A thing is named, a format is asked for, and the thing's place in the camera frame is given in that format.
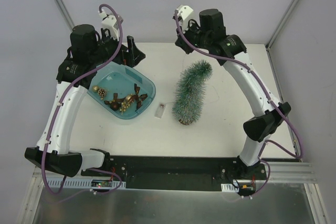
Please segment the teal transparent plastic bin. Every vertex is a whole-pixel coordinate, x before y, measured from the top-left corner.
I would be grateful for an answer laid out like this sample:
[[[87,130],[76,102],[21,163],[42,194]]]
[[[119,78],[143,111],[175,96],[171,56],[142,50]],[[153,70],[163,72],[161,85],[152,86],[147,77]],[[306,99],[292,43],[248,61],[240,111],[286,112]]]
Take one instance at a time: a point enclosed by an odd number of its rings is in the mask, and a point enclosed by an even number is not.
[[[142,107],[137,111],[136,104],[132,104],[131,107],[123,114],[119,111],[113,111],[104,104],[104,100],[113,99],[114,93],[117,93],[119,98],[123,98],[128,94],[134,93],[135,84],[141,88],[139,95],[145,93],[148,95],[148,97],[143,101]],[[107,95],[101,100],[97,92],[93,92],[93,86],[106,89]],[[150,79],[137,70],[111,62],[97,72],[91,82],[88,94],[115,117],[123,120],[130,120],[139,116],[149,107],[155,98],[156,87]]]

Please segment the brown ribbon bow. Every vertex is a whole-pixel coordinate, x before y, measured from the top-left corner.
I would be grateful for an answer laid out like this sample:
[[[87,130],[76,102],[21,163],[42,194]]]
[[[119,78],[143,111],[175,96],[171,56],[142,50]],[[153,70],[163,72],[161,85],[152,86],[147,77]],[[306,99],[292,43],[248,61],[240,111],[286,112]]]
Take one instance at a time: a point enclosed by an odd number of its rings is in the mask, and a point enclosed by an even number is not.
[[[137,84],[135,84],[134,85],[134,93],[131,93],[131,94],[135,94],[135,100],[134,100],[134,102],[132,103],[132,104],[136,104],[136,111],[138,110],[138,109],[140,109],[141,107],[142,107],[142,103],[143,103],[143,101],[148,97],[148,95],[145,93],[145,94],[141,94],[141,95],[139,95],[139,92],[140,92],[140,87],[137,85]],[[105,105],[107,105],[109,108],[110,108],[110,103],[112,103],[112,102],[118,102],[119,104],[123,101],[123,99],[125,98],[125,97],[123,97],[123,98],[119,98],[118,97],[118,94],[117,93],[114,93],[113,94],[113,99],[112,100],[104,100],[104,104]]]

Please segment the gold berry sprig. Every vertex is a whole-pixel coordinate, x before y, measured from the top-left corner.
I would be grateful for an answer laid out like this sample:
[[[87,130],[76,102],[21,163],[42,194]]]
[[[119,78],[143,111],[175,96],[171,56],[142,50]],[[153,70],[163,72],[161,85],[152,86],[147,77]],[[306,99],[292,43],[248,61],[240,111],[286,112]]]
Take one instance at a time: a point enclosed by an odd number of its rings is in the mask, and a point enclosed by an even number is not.
[[[135,94],[129,94],[127,95],[123,101],[120,103],[119,111],[121,114],[123,114],[134,102],[135,100]]]

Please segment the brown matte ball ornament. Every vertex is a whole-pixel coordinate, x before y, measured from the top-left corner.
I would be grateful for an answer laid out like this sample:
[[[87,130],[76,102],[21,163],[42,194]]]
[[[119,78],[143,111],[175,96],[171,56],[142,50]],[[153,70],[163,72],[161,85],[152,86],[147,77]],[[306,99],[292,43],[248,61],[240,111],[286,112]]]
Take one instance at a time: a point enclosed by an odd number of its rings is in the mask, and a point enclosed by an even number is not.
[[[110,108],[113,110],[113,111],[117,111],[120,109],[120,104],[118,102],[112,102],[110,103]]]

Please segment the clear battery box fairy lights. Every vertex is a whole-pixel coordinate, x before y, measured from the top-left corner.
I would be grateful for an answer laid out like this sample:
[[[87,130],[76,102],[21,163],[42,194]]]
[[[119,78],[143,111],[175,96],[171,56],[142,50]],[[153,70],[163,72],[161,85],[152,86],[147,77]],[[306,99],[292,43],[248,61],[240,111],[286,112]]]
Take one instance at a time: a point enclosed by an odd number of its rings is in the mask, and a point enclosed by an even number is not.
[[[204,96],[204,105],[212,104],[212,103],[215,103],[215,102],[219,101],[220,96],[219,96],[216,88],[213,85],[206,84],[205,91],[206,91],[206,93],[205,93],[205,96]],[[174,101],[160,102],[159,105],[156,108],[154,116],[158,119],[161,119],[164,115],[166,107],[168,105],[173,105],[173,104],[174,104]]]

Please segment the small frosted green christmas tree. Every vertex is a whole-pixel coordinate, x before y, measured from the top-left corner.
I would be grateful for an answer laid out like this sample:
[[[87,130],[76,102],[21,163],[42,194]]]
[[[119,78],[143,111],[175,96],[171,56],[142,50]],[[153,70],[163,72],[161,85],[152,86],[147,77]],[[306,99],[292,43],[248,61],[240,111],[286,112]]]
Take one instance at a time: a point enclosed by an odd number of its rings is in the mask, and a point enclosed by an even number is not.
[[[191,125],[200,119],[206,82],[212,73],[212,66],[206,60],[196,61],[181,72],[172,107],[173,117],[181,124]]]

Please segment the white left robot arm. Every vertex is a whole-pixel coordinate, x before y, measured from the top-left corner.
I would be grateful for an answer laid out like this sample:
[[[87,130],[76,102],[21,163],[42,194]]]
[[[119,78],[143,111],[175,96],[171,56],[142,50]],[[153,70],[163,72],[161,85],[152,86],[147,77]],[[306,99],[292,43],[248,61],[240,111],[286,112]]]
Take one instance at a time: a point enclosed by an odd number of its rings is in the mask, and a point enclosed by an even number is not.
[[[84,96],[97,74],[97,66],[112,56],[116,64],[135,67],[145,58],[132,36],[127,45],[112,37],[109,29],[97,32],[92,25],[77,25],[70,34],[71,46],[58,67],[56,95],[45,130],[35,147],[25,150],[25,158],[40,169],[67,177],[92,168],[99,176],[110,173],[107,152],[99,149],[70,150],[72,128]]]

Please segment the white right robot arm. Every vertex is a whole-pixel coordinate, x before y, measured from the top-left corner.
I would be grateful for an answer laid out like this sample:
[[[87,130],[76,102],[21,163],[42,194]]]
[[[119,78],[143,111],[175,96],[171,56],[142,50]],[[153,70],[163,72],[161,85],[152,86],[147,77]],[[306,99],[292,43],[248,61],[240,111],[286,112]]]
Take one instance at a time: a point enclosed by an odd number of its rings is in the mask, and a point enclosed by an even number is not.
[[[196,22],[193,9],[180,5],[173,18],[177,24],[175,44],[187,54],[204,49],[206,55],[217,59],[234,78],[252,109],[253,118],[243,124],[246,140],[236,166],[237,175],[248,179],[255,173],[263,144],[282,124],[291,106],[280,102],[264,85],[242,40],[227,34],[223,14],[218,9],[201,11]]]

